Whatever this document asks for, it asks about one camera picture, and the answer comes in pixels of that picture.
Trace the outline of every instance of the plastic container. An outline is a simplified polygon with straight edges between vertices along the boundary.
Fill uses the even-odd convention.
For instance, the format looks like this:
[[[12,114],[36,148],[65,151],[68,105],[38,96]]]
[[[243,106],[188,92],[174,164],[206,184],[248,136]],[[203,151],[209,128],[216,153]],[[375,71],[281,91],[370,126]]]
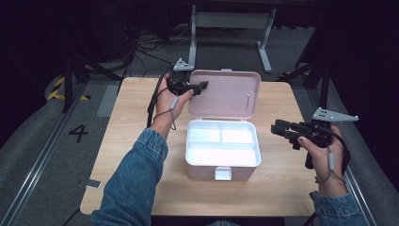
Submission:
[[[255,111],[261,77],[257,73],[194,71],[192,84],[208,81],[188,111],[185,159],[193,180],[246,181],[261,164]]]

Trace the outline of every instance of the denim jacket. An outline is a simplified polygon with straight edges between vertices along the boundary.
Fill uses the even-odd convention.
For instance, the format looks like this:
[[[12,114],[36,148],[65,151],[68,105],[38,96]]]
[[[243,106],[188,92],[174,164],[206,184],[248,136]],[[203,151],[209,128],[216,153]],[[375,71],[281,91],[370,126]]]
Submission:
[[[93,225],[151,225],[155,187],[167,155],[166,141],[151,128],[145,129],[106,184],[101,207],[91,214]],[[351,193],[325,197],[314,191],[311,198],[321,225],[366,225]]]

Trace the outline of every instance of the wooden table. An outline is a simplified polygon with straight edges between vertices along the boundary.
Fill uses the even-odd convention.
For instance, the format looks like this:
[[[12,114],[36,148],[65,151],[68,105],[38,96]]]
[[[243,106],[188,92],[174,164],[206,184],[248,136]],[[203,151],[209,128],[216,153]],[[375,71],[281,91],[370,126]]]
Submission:
[[[146,127],[147,107],[156,78],[124,79],[108,123],[91,179],[99,189],[88,188],[81,211],[98,209],[104,185],[121,159]],[[185,142],[187,124],[194,120],[188,105],[168,136],[169,153],[163,177],[156,188],[153,215],[162,216],[309,216],[309,193],[317,189],[314,171],[304,167],[306,151],[296,151],[288,140],[270,133],[275,119],[303,121],[295,96],[286,83],[262,82],[255,116],[262,163],[246,182],[194,181],[187,177]]]

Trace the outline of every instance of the yellow tape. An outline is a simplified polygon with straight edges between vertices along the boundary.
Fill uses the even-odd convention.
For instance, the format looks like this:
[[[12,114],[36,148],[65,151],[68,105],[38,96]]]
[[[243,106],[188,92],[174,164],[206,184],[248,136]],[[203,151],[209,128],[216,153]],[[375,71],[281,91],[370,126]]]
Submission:
[[[64,81],[65,81],[64,75],[60,75],[60,77],[56,81],[56,84],[53,87],[53,90],[51,91],[50,95],[47,97],[48,100],[51,100],[51,99],[65,100],[65,95],[57,94],[59,88],[62,86]],[[91,96],[88,96],[88,95],[83,95],[80,98],[81,101],[89,101],[90,99],[91,99]]]

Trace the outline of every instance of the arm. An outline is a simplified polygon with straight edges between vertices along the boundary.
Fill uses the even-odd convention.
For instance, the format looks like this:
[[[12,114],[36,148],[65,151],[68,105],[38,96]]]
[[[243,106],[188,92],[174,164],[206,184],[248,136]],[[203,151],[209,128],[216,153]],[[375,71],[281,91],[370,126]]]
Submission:
[[[166,114],[176,97],[164,78],[158,90],[158,114],[151,127],[138,137],[104,188],[99,210],[91,214],[93,225],[150,225],[155,187],[161,179],[168,155],[166,140],[173,120],[182,113],[192,92],[180,96],[175,108]]]
[[[331,126],[331,129],[335,134],[342,136],[338,127]],[[366,225],[353,194],[347,191],[343,180],[343,145],[341,142],[334,137],[329,146],[334,156],[335,166],[335,174],[331,174],[329,178],[328,148],[319,148],[305,137],[300,137],[298,142],[311,154],[316,170],[316,179],[322,182],[319,183],[318,191],[311,193],[320,225]]]

